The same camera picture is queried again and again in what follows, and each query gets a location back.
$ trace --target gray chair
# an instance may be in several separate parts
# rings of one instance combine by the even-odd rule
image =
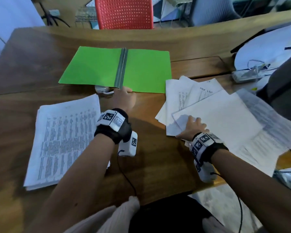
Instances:
[[[234,10],[232,0],[193,0],[189,27],[240,18]]]

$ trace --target perforated chair back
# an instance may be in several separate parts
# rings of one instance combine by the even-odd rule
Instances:
[[[95,0],[99,29],[153,29],[152,0]]]

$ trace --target wooden desk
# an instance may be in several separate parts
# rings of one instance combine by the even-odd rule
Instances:
[[[169,50],[171,61],[182,61],[183,64],[175,64],[187,72],[186,60],[228,56],[229,50],[264,27],[290,20],[291,11],[289,15],[271,13],[184,29],[94,31],[42,27],[15,30],[0,56],[0,232],[21,232],[54,188],[31,192],[23,188],[39,106],[95,93],[91,85],[58,84],[79,46]],[[163,94],[137,95],[130,115],[139,138],[137,154],[134,158],[120,158],[121,167],[135,185],[141,204],[211,186],[199,180],[192,156],[183,143],[166,137],[165,127],[155,120],[164,101]],[[102,111],[108,108],[108,99],[101,98],[100,103]],[[93,212],[112,204],[119,205],[133,194],[119,173],[115,158],[116,153],[98,190]],[[283,156],[283,162],[280,160],[281,168],[291,166],[291,154]]]

